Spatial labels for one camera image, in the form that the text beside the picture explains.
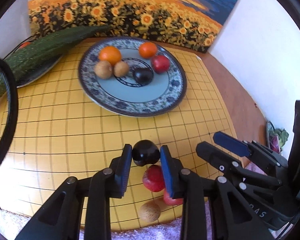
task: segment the orange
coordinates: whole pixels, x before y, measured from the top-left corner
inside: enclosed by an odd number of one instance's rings
[[[19,49],[24,48],[25,46],[29,45],[30,43],[31,43],[31,42],[29,42],[29,41],[26,41],[26,42],[22,43],[22,44],[20,45]]]
[[[108,61],[112,66],[121,61],[121,52],[114,46],[104,47],[99,53],[99,59]]]
[[[157,46],[152,42],[145,42],[139,47],[139,54],[143,58],[151,58],[158,51]]]

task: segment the plate rim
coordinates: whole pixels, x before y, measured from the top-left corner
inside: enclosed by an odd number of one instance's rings
[[[137,38],[137,37],[130,37],[130,36],[120,36],[120,37],[110,37],[110,38],[105,38],[101,41],[97,41],[95,44],[93,44],[92,46],[90,46],[90,48],[83,54],[80,62],[79,62],[79,66],[78,66],[78,78],[79,78],[79,82],[80,82],[80,85],[82,87],[82,89],[84,90],[84,92],[87,94],[87,96],[93,101],[95,102],[97,105],[103,107],[104,109],[108,110],[108,111],[111,111],[115,114],[119,114],[119,115],[124,115],[124,116],[130,116],[130,117],[151,117],[151,116],[156,116],[156,115],[160,115],[160,114],[164,114],[164,113],[167,113],[169,112],[170,110],[174,109],[175,107],[177,107],[180,102],[183,100],[185,94],[186,94],[186,91],[187,91],[187,79],[186,79],[186,73],[182,67],[182,65],[180,64],[180,62],[176,59],[175,56],[173,56],[168,50],[166,50],[164,47],[154,43],[158,49],[164,53],[166,53],[169,57],[171,57],[176,66],[179,68],[180,70],[180,73],[181,73],[181,77],[182,77],[182,80],[183,80],[183,87],[182,87],[182,91],[181,91],[181,95],[180,97],[169,107],[167,108],[164,108],[164,109],[161,109],[157,112],[154,112],[154,113],[135,113],[135,114],[131,114],[131,112],[128,112],[128,111],[124,111],[124,110],[118,110],[117,108],[114,108],[114,107],[111,107],[111,106],[104,106],[102,105],[101,103],[99,103],[96,99],[93,98],[92,94],[90,93],[90,91],[86,88],[86,86],[84,85],[84,82],[82,80],[82,75],[81,75],[81,68],[82,68],[82,64],[83,64],[83,59],[87,56],[87,54],[94,49],[95,46],[98,46],[100,44],[102,44],[105,40],[109,41],[109,40],[123,40],[123,39],[128,39],[128,40],[137,40],[137,41],[149,41],[149,42],[152,42],[150,40],[144,40],[144,39],[141,39],[141,38]]]

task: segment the green vegetable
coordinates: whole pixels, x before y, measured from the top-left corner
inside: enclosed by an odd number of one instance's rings
[[[285,129],[283,129],[283,130],[275,129],[274,131],[270,132],[270,136],[272,137],[275,135],[277,135],[279,137],[279,147],[282,148],[288,140],[288,137],[289,137],[288,132]]]
[[[97,32],[105,32],[109,26],[80,26],[53,32],[31,42],[23,49],[11,54],[6,62],[9,64],[15,79],[18,81],[24,74],[34,70],[45,60],[66,53],[86,38]],[[6,87],[0,76],[0,97],[6,92]]]

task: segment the blue gripper pad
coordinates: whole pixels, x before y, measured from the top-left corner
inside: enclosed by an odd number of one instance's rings
[[[114,174],[115,182],[119,186],[119,192],[122,197],[127,190],[131,161],[132,146],[130,144],[125,144]]]
[[[250,151],[246,143],[243,143],[221,131],[216,132],[213,135],[213,141],[221,147],[227,149],[230,152],[233,152],[234,154],[237,154],[240,157],[248,157],[250,155]]]
[[[166,190],[171,198],[183,198],[186,186],[180,179],[179,172],[183,169],[180,160],[172,158],[168,146],[160,148],[160,162]]]

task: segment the white wall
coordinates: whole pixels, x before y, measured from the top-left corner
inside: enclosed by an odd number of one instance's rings
[[[210,53],[247,90],[276,128],[293,140],[300,99],[300,30],[277,0],[239,0]]]
[[[16,0],[0,19],[0,57],[30,35],[27,0]]]

